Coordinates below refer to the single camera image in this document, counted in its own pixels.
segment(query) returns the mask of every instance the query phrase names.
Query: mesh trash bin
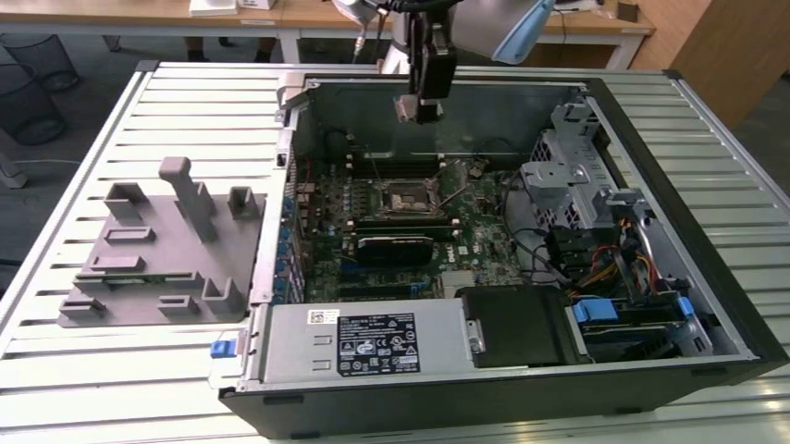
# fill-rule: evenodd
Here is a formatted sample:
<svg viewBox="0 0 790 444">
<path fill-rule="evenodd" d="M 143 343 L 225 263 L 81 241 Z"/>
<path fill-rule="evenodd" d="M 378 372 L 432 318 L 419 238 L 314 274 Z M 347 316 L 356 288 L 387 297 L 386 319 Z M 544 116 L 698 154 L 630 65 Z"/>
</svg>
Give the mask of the mesh trash bin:
<svg viewBox="0 0 790 444">
<path fill-rule="evenodd" d="M 0 65 L 0 128 L 21 145 L 48 142 L 65 130 L 36 69 L 27 65 Z"/>
<path fill-rule="evenodd" d="M 1 34 L 0 44 L 17 63 L 36 69 L 36 80 L 47 91 L 61 91 L 76 85 L 75 65 L 56 35 Z"/>
</svg>

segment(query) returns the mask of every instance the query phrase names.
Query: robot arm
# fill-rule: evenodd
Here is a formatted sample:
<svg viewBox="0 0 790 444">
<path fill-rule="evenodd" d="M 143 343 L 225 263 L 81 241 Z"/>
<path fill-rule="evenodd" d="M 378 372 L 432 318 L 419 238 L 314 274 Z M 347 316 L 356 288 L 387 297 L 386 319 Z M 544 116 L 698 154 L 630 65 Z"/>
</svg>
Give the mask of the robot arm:
<svg viewBox="0 0 790 444">
<path fill-rule="evenodd" d="M 396 44 L 408 56 L 408 94 L 396 102 L 402 121 L 436 122 L 450 94 L 455 47 L 492 60 L 523 61 L 550 16 L 554 0 L 332 0 L 363 29 L 376 14 L 395 13 Z M 362 49 L 358 39 L 355 53 Z"/>
</svg>

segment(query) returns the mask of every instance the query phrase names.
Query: slotted aluminum surface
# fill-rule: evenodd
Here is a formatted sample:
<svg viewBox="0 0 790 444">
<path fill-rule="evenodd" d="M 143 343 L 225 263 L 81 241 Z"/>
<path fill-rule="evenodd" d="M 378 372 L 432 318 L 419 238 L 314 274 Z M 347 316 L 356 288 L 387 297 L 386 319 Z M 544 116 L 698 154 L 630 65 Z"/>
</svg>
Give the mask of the slotted aluminum surface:
<svg viewBox="0 0 790 444">
<path fill-rule="evenodd" d="M 165 155 L 187 155 L 193 177 L 212 191 L 247 185 L 265 192 L 277 138 L 273 88 L 287 70 L 372 72 L 326 65 L 163 63 L 155 73 L 135 74 L 0 304 L 3 443 L 265 442 L 224 409 L 205 382 L 208 344 L 243 323 L 61 329 L 55 319 L 107 216 L 100 198 L 113 181 L 136 180 L 145 192 L 169 193 L 156 179 L 157 161 Z M 775 184 L 703 106 L 691 106 L 698 99 L 683 83 L 644 72 L 459 70 L 487 76 L 595 75 L 606 80 L 790 349 L 787 207 L 774 193 Z M 790 442 L 789 412 L 790 366 L 739 386 L 709 388 L 652 413 L 327 441 Z"/>
</svg>

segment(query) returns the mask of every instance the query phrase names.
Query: wooden desk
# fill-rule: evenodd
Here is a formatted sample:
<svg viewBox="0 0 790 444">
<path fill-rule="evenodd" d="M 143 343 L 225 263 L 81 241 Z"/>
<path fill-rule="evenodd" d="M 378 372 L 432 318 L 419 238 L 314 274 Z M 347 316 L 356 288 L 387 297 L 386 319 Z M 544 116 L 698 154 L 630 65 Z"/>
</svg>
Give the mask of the wooden desk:
<svg viewBox="0 0 790 444">
<path fill-rule="evenodd" d="M 608 0 L 604 9 L 614 10 L 615 6 L 614 0 Z M 616 49 L 606 65 L 610 69 L 628 68 L 642 40 L 654 31 L 644 17 L 639 18 L 638 23 L 631 23 L 592 12 L 571 12 L 566 13 L 564 20 L 563 32 L 563 18 L 559 15 L 550 17 L 538 42 L 612 45 Z M 289 39 L 354 38 L 359 33 L 359 29 L 338 13 L 332 3 L 320 0 L 285 0 L 277 26 Z M 374 32 L 370 31 L 368 35 L 374 37 Z"/>
<path fill-rule="evenodd" d="M 299 39 L 352 39 L 359 33 L 322 0 L 279 0 L 272 10 L 241 8 L 235 16 L 192 18 L 188 11 L 189 0 L 0 0 L 0 32 L 276 37 L 285 63 L 300 62 Z M 566 32 L 562 18 L 550 18 L 538 42 L 612 45 L 607 68 L 627 68 L 651 33 L 646 20 L 630 23 L 576 12 L 566 14 Z"/>
</svg>

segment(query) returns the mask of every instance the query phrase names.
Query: warning label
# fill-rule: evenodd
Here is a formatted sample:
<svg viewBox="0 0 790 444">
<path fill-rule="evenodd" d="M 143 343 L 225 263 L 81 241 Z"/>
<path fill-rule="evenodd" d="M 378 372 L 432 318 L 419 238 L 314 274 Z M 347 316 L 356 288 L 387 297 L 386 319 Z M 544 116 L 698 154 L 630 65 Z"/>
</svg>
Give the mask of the warning label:
<svg viewBox="0 0 790 444">
<path fill-rule="evenodd" d="M 340 310 L 310 310 L 307 324 L 336 324 Z"/>
<path fill-rule="evenodd" d="M 415 314 L 338 318 L 340 376 L 391 375 L 420 370 Z"/>
</svg>

